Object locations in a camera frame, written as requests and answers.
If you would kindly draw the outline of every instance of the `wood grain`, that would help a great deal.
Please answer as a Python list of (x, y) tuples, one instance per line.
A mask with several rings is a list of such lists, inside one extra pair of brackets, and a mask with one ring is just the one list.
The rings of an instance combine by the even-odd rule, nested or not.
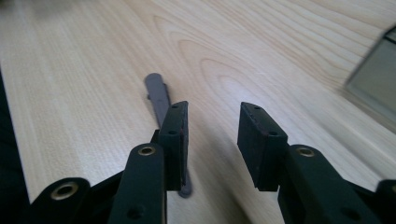
[(0, 63), (30, 199), (123, 169), (156, 128), (144, 77), (190, 102), (194, 195), (169, 193), (169, 223), (282, 223), (236, 146), (239, 106), (260, 105), (291, 144), (320, 149), (346, 179), (395, 178), (395, 134), (344, 83), (396, 21), (387, 0), (0, 1)]

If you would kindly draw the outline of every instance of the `tabletop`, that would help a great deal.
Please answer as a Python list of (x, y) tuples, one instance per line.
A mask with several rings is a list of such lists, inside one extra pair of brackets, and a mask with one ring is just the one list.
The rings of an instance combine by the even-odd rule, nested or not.
[(290, 144), (319, 149), (367, 189), (396, 178), (395, 134), (345, 82), (396, 22), (391, 0), (1, 0), (0, 64), (30, 200), (50, 183), (122, 170), (157, 128), (144, 78), (188, 101), (193, 194), (169, 223), (282, 223), (236, 145), (241, 102)]

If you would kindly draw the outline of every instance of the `table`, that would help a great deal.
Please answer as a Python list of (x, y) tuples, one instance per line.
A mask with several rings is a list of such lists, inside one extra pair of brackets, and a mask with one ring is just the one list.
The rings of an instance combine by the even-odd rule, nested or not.
[(374, 189), (396, 177), (396, 137), (344, 84), (395, 12), (387, 0), (1, 1), (0, 63), (31, 201), (58, 179), (94, 185), (123, 169), (157, 128), (152, 72), (173, 102), (190, 102), (194, 193), (169, 193), (169, 223), (282, 223), (236, 146), (241, 102)]

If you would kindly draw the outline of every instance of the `metal screw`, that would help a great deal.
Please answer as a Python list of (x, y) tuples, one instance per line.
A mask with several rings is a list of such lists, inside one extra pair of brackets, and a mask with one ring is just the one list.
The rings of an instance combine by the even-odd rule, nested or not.
[(155, 148), (154, 147), (143, 147), (143, 148), (139, 149), (138, 153), (141, 156), (149, 156), (149, 155), (155, 153)]
[(306, 148), (306, 147), (299, 147), (297, 148), (298, 154), (305, 156), (305, 157), (314, 157), (315, 153), (313, 150)]
[(56, 188), (51, 194), (51, 199), (60, 201), (69, 198), (75, 194), (78, 190), (78, 184), (76, 182), (67, 182)]

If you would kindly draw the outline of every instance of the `light wood surface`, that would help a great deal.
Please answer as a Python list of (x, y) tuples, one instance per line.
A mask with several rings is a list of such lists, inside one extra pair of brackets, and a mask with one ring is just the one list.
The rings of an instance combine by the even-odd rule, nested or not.
[(236, 146), (242, 101), (375, 189), (396, 178), (396, 137), (343, 85), (394, 22), (392, 0), (2, 0), (0, 63), (30, 199), (64, 177), (94, 185), (124, 168), (157, 128), (152, 72), (173, 102), (190, 102), (194, 194), (169, 193), (169, 223), (282, 223)]

